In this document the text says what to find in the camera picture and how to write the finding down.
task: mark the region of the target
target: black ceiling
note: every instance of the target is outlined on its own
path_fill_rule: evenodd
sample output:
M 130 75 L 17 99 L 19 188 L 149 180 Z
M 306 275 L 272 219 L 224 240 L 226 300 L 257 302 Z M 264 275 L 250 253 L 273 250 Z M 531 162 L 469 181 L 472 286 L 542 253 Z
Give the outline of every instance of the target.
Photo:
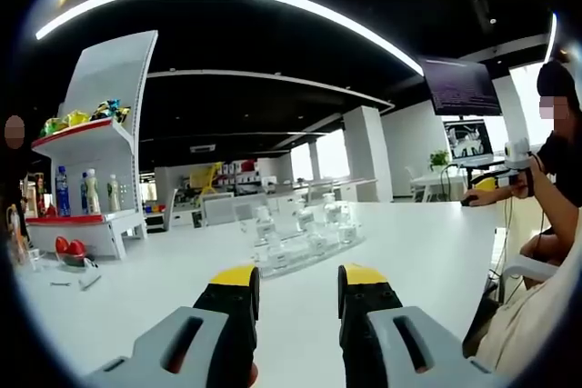
M 65 9 L 82 1 L 68 0 Z M 549 8 L 558 2 L 312 1 L 349 16 L 413 57 L 459 57 L 543 34 L 549 25 Z M 497 20 L 494 25 L 489 23 L 491 18 Z M 363 37 L 287 5 L 266 0 L 123 0 L 77 17 L 40 42 L 24 35 L 13 72 L 15 93 L 25 97 L 26 109 L 22 111 L 27 136 L 34 137 L 42 122 L 56 112 L 81 50 L 150 29 L 159 31 L 150 72 L 171 68 L 281 72 L 349 86 L 391 100 L 397 108 L 427 98 L 421 88 L 389 93 L 391 86 L 414 72 Z M 539 58 L 539 53 L 543 53 L 541 48 L 531 50 L 527 58 L 532 59 L 526 62 Z M 488 66 L 493 76 L 504 75 L 510 63 L 523 64 L 521 58 L 512 61 L 508 57 L 502 65 L 495 60 Z M 362 103 L 352 95 L 266 79 L 201 75 L 151 78 L 145 86 L 140 164 L 146 169 L 272 151 L 290 136 L 273 133 L 301 131 Z M 338 127 L 338 122 L 320 131 L 332 127 Z M 268 134 L 225 136 L 253 132 Z M 167 142 L 178 144 L 184 154 L 170 155 Z M 196 144 L 221 146 L 217 146 L 217 155 L 189 154 L 189 146 Z

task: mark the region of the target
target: potted plant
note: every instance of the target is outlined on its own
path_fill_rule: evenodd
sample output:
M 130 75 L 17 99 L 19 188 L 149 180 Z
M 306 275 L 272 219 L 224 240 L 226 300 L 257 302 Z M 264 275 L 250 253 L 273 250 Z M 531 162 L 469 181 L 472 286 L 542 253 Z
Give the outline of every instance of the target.
M 430 171 L 442 172 L 448 165 L 448 152 L 446 150 L 436 150 L 430 154 Z

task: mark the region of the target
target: black cap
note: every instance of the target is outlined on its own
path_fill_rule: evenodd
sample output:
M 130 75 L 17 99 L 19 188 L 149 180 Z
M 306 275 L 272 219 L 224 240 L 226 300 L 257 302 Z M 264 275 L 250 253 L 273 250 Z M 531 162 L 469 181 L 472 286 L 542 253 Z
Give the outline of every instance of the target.
M 565 96 L 570 109 L 580 113 L 580 102 L 576 94 L 574 79 L 558 61 L 550 61 L 539 70 L 537 93 L 541 96 Z

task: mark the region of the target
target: gray gripper housing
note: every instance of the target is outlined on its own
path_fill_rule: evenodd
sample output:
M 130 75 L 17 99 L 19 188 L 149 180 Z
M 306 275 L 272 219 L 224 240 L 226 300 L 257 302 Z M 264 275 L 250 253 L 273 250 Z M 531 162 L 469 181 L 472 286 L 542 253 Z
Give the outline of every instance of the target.
M 507 381 L 474 358 L 465 358 L 458 339 L 420 308 L 385 309 L 367 317 L 376 333 L 390 387 L 507 386 Z M 416 371 L 403 331 L 412 337 L 424 358 L 423 373 Z
M 119 357 L 90 373 L 90 387 L 206 388 L 213 352 L 228 314 L 181 307 L 135 340 L 131 359 Z M 196 339 L 187 348 L 179 373 L 165 365 L 176 343 L 190 330 Z

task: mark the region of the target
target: screen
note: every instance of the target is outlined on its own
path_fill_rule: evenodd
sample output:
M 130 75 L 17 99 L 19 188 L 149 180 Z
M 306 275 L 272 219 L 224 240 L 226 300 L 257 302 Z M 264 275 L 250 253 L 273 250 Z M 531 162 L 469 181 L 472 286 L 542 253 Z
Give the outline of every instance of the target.
M 501 115 L 487 67 L 457 59 L 420 60 L 436 115 Z
M 453 159 L 493 154 L 484 120 L 445 122 Z

